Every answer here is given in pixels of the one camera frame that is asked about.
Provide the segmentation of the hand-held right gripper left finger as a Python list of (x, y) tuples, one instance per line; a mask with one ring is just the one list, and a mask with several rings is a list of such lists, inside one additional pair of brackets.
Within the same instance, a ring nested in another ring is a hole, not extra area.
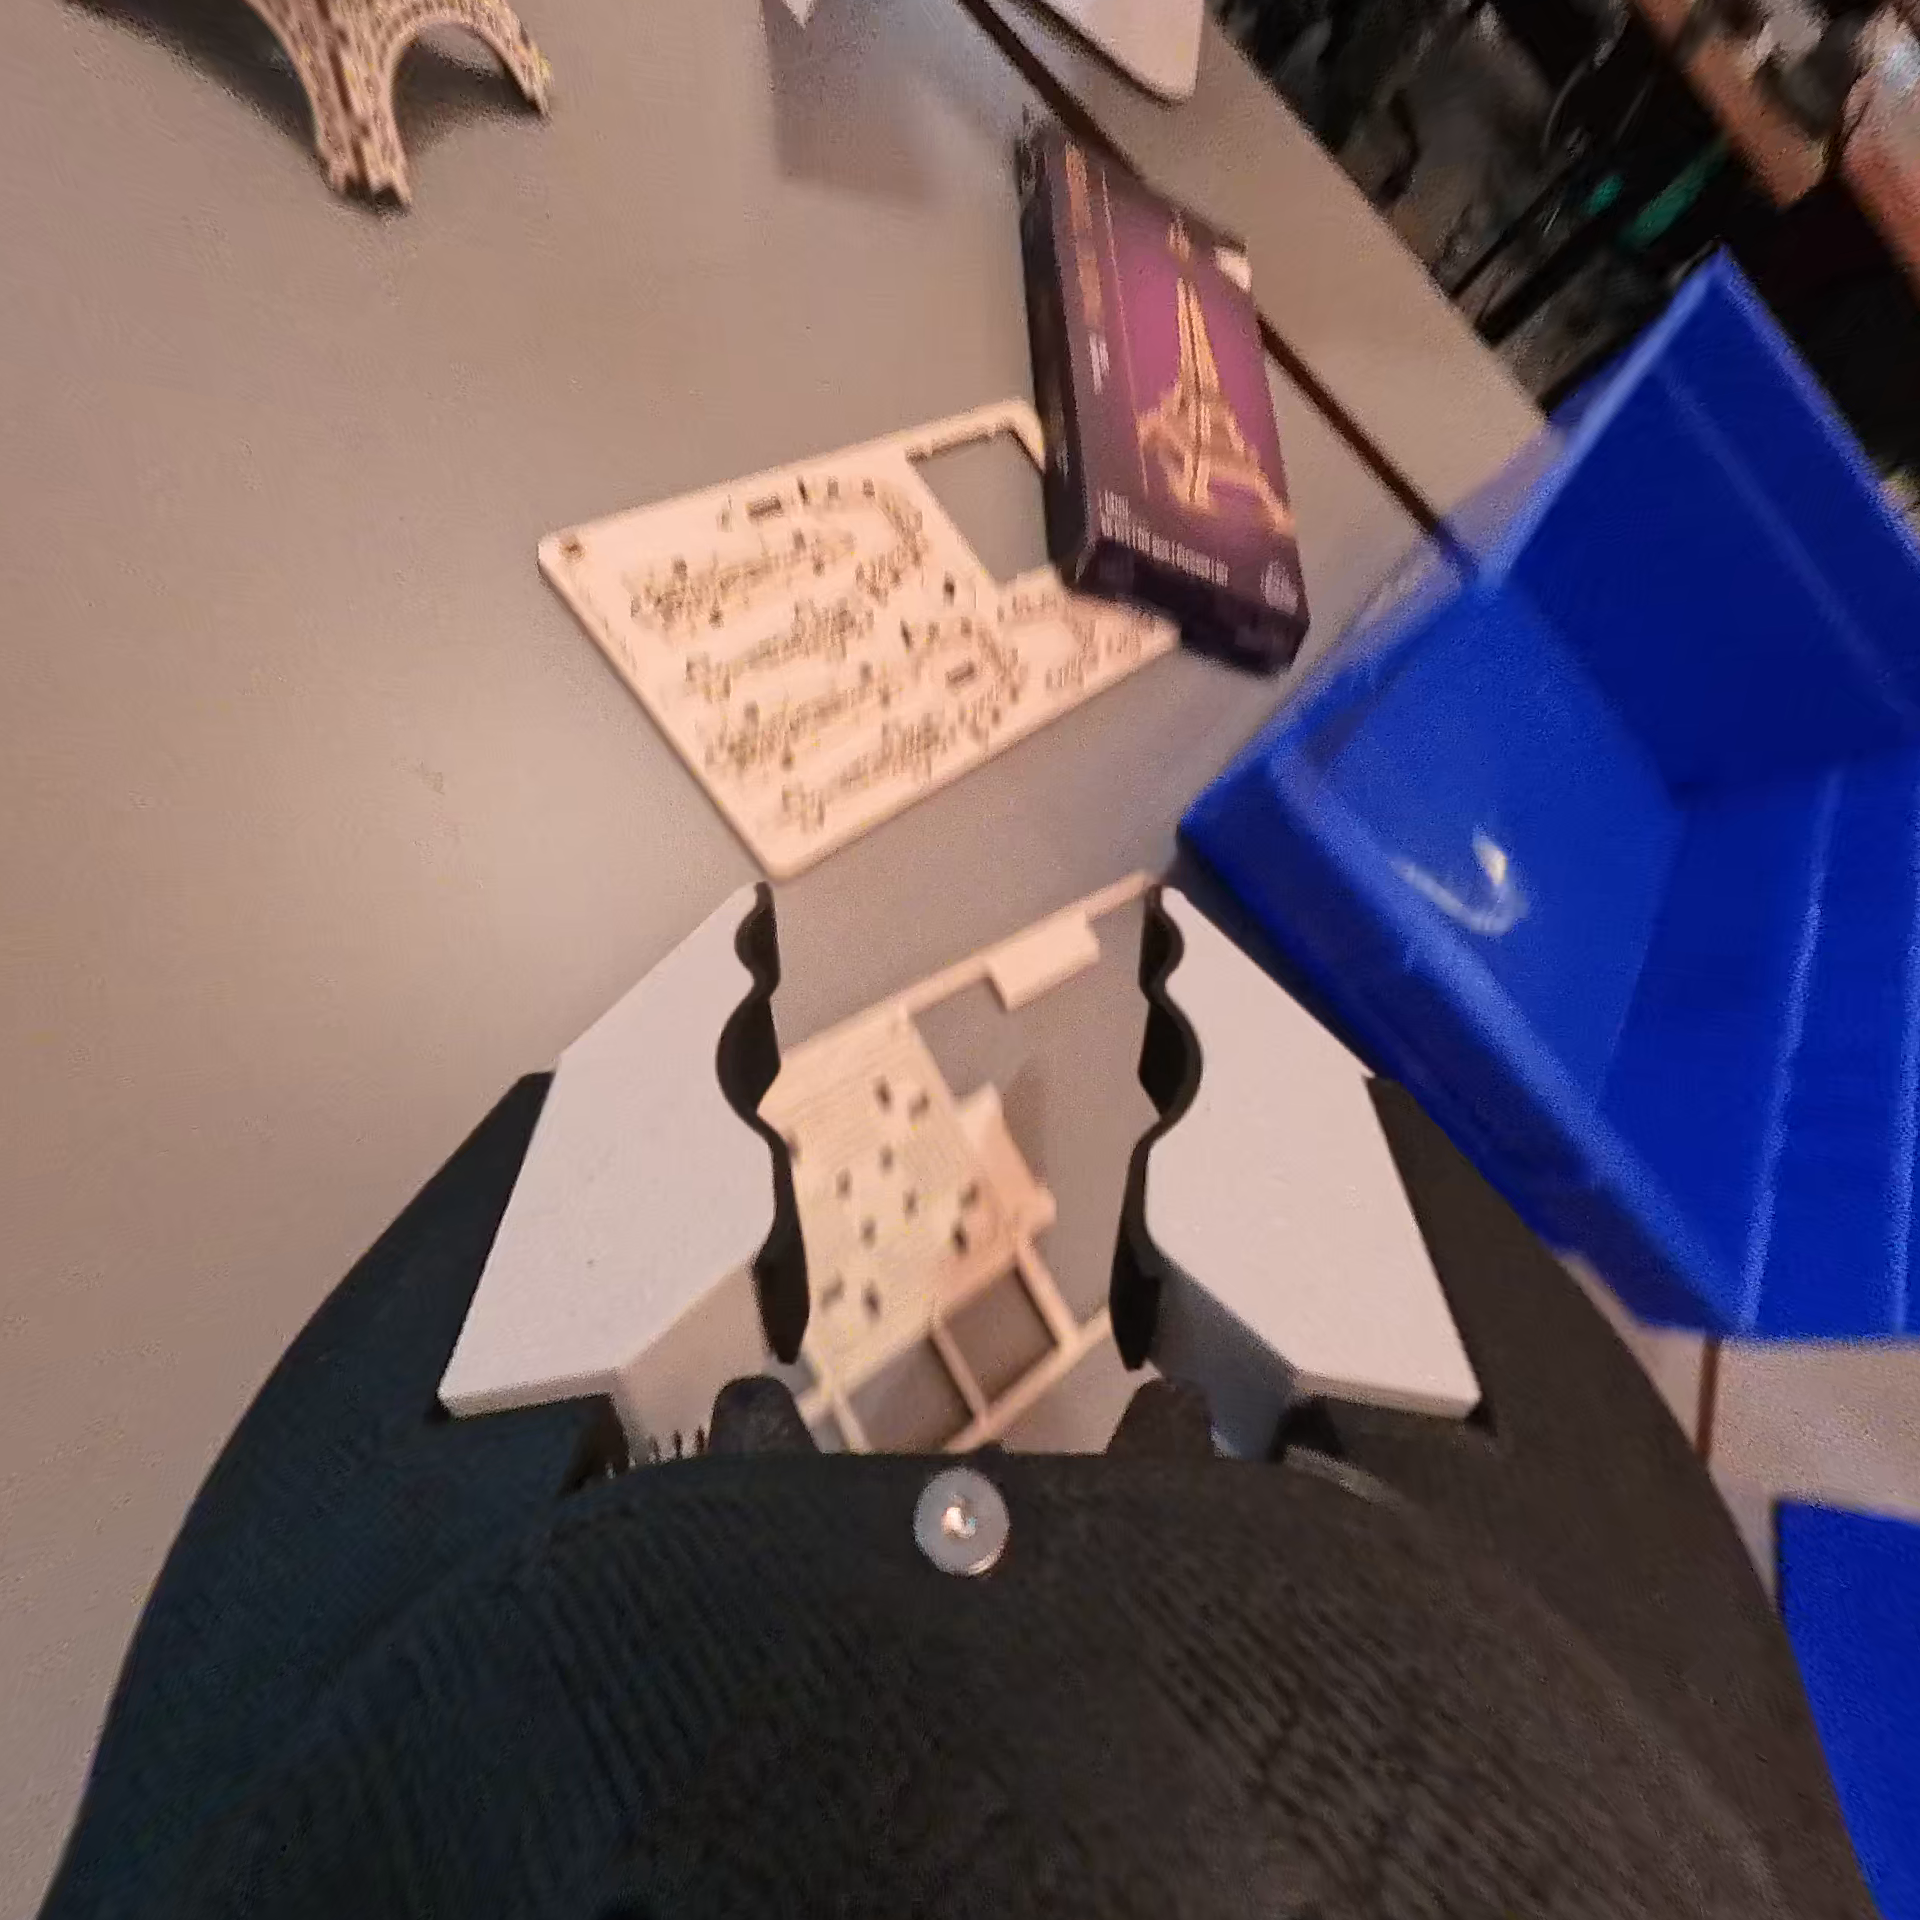
[(712, 1428), (732, 1380), (801, 1353), (808, 1254), (789, 1145), (778, 900), (753, 882), (570, 1041), (438, 1380), (456, 1417), (610, 1400)]

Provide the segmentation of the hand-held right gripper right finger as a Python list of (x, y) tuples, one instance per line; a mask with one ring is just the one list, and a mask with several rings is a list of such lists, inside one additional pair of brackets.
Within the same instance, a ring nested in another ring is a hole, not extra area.
[(1178, 886), (1145, 893), (1139, 989), (1120, 1359), (1194, 1386), (1228, 1454), (1333, 1404), (1467, 1421), (1482, 1380), (1366, 1070)]

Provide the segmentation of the wooden sheet with square plate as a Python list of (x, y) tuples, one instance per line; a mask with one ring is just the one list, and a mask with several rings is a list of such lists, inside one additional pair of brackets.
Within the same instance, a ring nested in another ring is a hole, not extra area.
[[(992, 1085), (955, 1095), (918, 1016), (988, 988), (1003, 1013), (1057, 991), (1099, 957), (1097, 924), (1147, 893), (1131, 870), (946, 968), (880, 999), (784, 1056), (761, 1116), (789, 1146), (808, 1254), (804, 1384), (813, 1433), (880, 1449), (857, 1398), (926, 1353), (963, 1410), (938, 1440), (970, 1454), (1009, 1438), (1082, 1359), (1108, 1346), (1112, 1316), (1078, 1316), (1041, 1252), (1059, 1206), (1027, 1162)], [(1038, 1316), (1043, 1353), (1003, 1384), (968, 1357), (955, 1325), (998, 1285)]]

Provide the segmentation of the wooden tower base model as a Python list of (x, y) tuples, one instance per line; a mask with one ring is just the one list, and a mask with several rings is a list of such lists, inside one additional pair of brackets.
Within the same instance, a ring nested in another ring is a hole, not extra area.
[(552, 64), (505, 2), (246, 2), (290, 61), (326, 184), (410, 208), (414, 184), (395, 112), (401, 61), (432, 30), (477, 38), (520, 96), (546, 112)]

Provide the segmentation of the grey desk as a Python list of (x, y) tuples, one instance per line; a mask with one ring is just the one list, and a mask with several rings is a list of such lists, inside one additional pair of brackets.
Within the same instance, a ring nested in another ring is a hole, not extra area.
[(524, 5), (320, 176), (241, 6), (5, 5), (5, 1914), (353, 1264), (756, 862), (537, 569), (1028, 394), (960, 5)]

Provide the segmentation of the blue plastic bin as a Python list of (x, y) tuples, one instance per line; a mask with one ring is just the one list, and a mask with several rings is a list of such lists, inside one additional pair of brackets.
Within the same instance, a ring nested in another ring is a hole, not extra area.
[(1185, 845), (1628, 1310), (1915, 1340), (1913, 530), (1716, 255), (1454, 540)]
[(1773, 1561), (1787, 1638), (1862, 1884), (1918, 1914), (1918, 1524), (1779, 1502)]

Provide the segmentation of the wooden sheet with lattice parts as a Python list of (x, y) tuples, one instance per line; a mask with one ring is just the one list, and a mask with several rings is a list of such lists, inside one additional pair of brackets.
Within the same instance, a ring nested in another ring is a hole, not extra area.
[(1180, 648), (1163, 614), (980, 560), (924, 463), (1046, 462), (1025, 400), (545, 535), (542, 576), (771, 880)]

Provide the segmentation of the purple puzzle box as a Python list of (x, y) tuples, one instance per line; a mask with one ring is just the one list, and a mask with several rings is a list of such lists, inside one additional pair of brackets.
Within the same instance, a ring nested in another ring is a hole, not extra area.
[(1014, 174), (1051, 564), (1277, 677), (1309, 609), (1241, 239), (1050, 121)]

